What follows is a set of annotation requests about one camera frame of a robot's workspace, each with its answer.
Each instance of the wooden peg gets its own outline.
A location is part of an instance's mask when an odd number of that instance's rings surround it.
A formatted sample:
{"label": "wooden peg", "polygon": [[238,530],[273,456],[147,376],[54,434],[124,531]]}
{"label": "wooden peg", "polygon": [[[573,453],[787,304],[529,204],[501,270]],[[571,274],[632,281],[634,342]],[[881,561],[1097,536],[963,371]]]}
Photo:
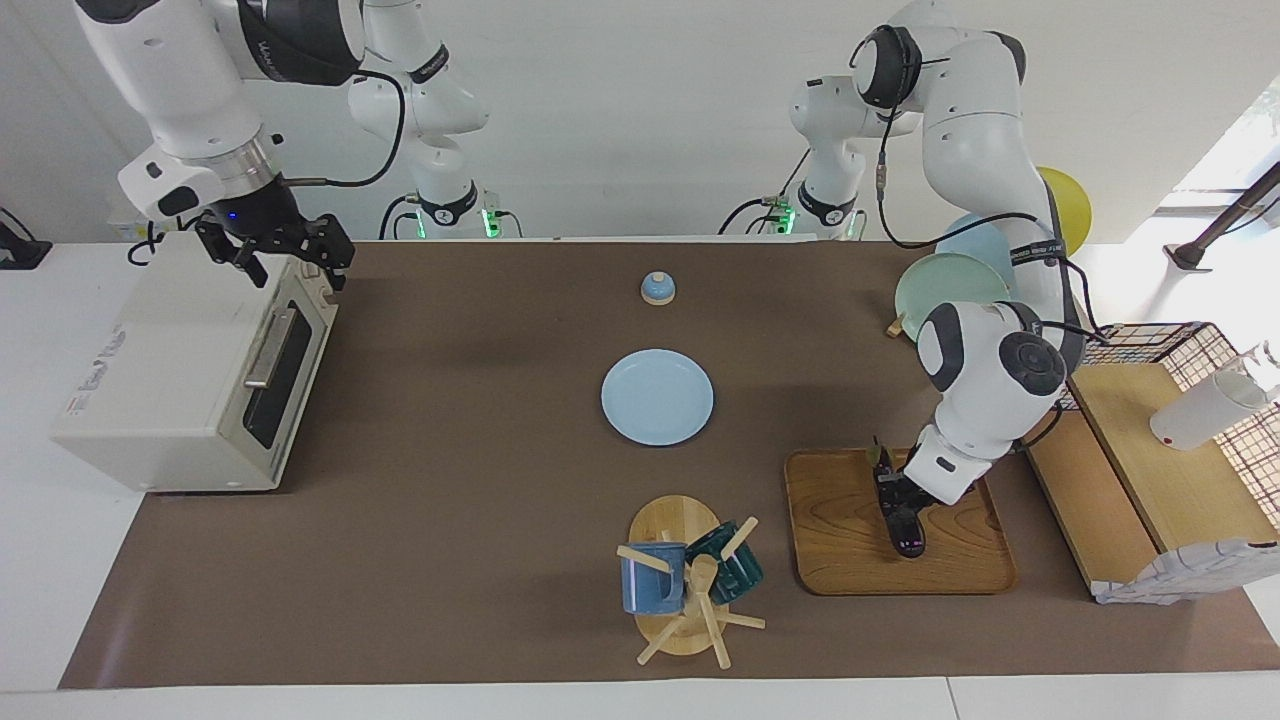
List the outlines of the wooden peg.
{"label": "wooden peg", "polygon": [[724,638],[719,633],[719,623],[716,620],[716,607],[707,594],[712,583],[716,582],[716,571],[719,564],[710,555],[699,555],[694,559],[692,589],[698,596],[698,605],[701,609],[703,621],[707,623],[707,633],[712,637],[712,647],[716,648],[716,662],[721,670],[728,670],[732,662],[728,659],[728,648],[724,647]]}
{"label": "wooden peg", "polygon": [[639,550],[630,548],[625,544],[618,546],[618,557],[631,560],[636,564],[644,565],[645,568],[653,568],[659,573],[667,573],[668,575],[671,574],[671,565],[668,565],[666,560],[640,552]]}
{"label": "wooden peg", "polygon": [[742,523],[742,527],[739,528],[736,533],[733,533],[732,538],[730,538],[728,543],[724,546],[724,550],[721,551],[721,560],[728,560],[730,557],[733,557],[733,553],[737,552],[739,546],[746,542],[746,536],[751,534],[751,530],[754,530],[755,527],[759,524],[760,521],[755,519],[755,515],[748,518],[746,521]]}
{"label": "wooden peg", "polygon": [[902,320],[905,319],[906,315],[899,315],[897,318],[895,318],[893,322],[890,324],[890,327],[884,328],[884,334],[887,334],[888,337],[897,337],[902,334]]}
{"label": "wooden peg", "polygon": [[671,639],[671,635],[676,634],[676,630],[680,629],[680,625],[684,624],[685,620],[686,618],[684,616],[672,618],[671,621],[662,628],[662,632],[658,633],[655,638],[653,638],[653,642],[650,642],[649,646],[645,647],[639,656],[636,656],[636,662],[644,665],[650,660],[653,660],[653,656],[657,655],[659,650],[662,650],[663,643]]}
{"label": "wooden peg", "polygon": [[756,630],[764,629],[764,618],[751,618],[749,615],[735,615],[727,610],[717,610],[716,619],[721,623],[728,623],[730,625],[741,625],[744,628],[755,628]]}

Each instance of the small round blue object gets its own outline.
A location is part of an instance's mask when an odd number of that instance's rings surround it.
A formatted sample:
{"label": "small round blue object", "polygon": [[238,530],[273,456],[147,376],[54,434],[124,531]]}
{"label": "small round blue object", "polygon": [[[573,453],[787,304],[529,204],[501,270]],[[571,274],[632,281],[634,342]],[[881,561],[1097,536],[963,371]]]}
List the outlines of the small round blue object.
{"label": "small round blue object", "polygon": [[676,299],[676,281],[662,270],[654,270],[640,283],[640,297],[649,305],[666,305]]}

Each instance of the wooden board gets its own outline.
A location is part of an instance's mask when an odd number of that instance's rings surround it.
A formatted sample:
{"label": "wooden board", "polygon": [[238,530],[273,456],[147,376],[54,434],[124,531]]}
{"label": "wooden board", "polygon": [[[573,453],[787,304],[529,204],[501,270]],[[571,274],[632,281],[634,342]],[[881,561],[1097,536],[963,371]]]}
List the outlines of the wooden board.
{"label": "wooden board", "polygon": [[786,486],[800,582],[814,594],[995,594],[1018,582],[982,480],[955,506],[920,512],[925,551],[915,560],[890,546],[865,450],[795,452]]}
{"label": "wooden board", "polygon": [[1156,544],[1083,414],[1064,413],[1028,457],[1085,584],[1132,582],[1156,559]]}
{"label": "wooden board", "polygon": [[[719,519],[698,500],[686,495],[664,495],[650,501],[631,520],[627,542],[682,542],[689,544],[719,525]],[[728,605],[721,606],[726,612]],[[636,615],[636,628],[645,642],[662,633],[672,615]],[[726,624],[719,623],[721,633]],[[698,655],[712,647],[712,634],[703,623],[686,623],[676,630],[662,652],[667,655]]]}
{"label": "wooden board", "polygon": [[1276,539],[1217,445],[1174,450],[1151,433],[1151,416],[1181,392],[1162,365],[1084,366],[1071,375],[1071,389],[1161,552],[1228,538]]}

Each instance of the wire basket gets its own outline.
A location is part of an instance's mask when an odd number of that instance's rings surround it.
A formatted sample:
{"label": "wire basket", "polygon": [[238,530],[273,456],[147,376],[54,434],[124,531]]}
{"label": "wire basket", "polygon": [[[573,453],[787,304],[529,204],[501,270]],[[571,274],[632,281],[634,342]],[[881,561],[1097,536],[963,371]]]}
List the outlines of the wire basket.
{"label": "wire basket", "polygon": [[[1116,324],[1100,332],[1110,345],[1089,343],[1083,364],[1158,363],[1183,391],[1239,352],[1213,323]],[[1080,407],[1070,389],[1061,405],[1066,410]],[[1256,413],[1213,439],[1280,530],[1280,405]]]}

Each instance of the blue mug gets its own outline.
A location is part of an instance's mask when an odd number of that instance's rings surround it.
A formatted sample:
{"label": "blue mug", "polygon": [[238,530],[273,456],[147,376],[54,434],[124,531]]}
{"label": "blue mug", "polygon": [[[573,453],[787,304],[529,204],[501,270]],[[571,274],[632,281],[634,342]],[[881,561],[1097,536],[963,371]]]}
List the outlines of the blue mug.
{"label": "blue mug", "polygon": [[622,609],[632,615],[672,615],[685,607],[685,543],[634,542],[627,547],[664,560],[672,574],[622,560]]}

